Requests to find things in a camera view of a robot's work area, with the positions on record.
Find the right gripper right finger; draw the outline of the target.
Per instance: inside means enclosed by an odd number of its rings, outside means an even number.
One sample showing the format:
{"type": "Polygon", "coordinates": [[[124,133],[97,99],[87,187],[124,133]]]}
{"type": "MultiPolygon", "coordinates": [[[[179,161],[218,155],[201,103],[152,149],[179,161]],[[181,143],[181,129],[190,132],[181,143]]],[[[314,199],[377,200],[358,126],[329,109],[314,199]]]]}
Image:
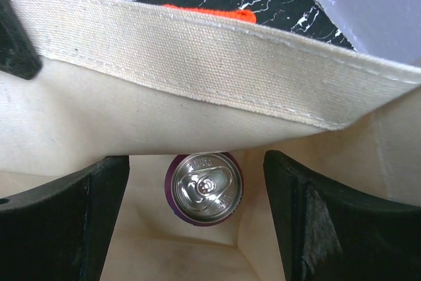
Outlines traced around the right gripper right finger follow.
{"type": "Polygon", "coordinates": [[[264,177],[287,280],[419,280],[420,208],[360,192],[280,151],[264,177]]]}

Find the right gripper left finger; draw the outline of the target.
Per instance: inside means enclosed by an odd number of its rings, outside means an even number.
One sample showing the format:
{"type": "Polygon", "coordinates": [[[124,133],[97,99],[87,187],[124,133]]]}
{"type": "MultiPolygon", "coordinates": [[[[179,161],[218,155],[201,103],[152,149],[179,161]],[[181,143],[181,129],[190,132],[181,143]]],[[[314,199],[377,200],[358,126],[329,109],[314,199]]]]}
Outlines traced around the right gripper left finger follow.
{"type": "Polygon", "coordinates": [[[1,199],[2,280],[99,280],[128,183],[127,156],[1,199]]]}

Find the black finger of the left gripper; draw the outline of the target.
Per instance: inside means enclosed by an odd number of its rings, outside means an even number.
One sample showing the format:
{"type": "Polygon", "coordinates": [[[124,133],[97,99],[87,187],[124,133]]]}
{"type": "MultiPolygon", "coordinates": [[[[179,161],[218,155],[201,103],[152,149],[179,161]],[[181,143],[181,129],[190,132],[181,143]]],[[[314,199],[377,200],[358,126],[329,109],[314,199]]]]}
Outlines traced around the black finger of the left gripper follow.
{"type": "Polygon", "coordinates": [[[42,68],[10,0],[1,0],[1,71],[24,80],[34,79],[42,68]]]}

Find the canvas bag with orange handles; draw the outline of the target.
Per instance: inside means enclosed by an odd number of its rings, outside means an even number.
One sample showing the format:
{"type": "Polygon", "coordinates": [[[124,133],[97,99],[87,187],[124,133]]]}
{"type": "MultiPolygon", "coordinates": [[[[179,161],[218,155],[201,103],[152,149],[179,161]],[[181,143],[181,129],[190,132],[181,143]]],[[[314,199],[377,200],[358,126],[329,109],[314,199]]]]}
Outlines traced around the canvas bag with orange handles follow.
{"type": "Polygon", "coordinates": [[[127,156],[99,280],[287,280],[266,181],[275,150],[420,208],[420,69],[258,25],[245,11],[10,0],[42,68],[1,71],[1,199],[127,156]],[[167,203],[177,155],[230,153],[235,213],[194,226],[167,203]]]}

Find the purple Fanta can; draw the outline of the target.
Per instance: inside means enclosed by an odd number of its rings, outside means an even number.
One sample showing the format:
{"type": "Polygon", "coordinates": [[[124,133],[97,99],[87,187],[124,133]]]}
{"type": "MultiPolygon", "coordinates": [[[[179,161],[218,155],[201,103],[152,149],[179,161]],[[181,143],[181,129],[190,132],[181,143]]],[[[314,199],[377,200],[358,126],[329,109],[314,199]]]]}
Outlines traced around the purple Fanta can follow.
{"type": "Polygon", "coordinates": [[[164,180],[174,214],[194,226],[214,226],[232,216],[244,193],[244,179],[230,153],[177,155],[164,180]]]}

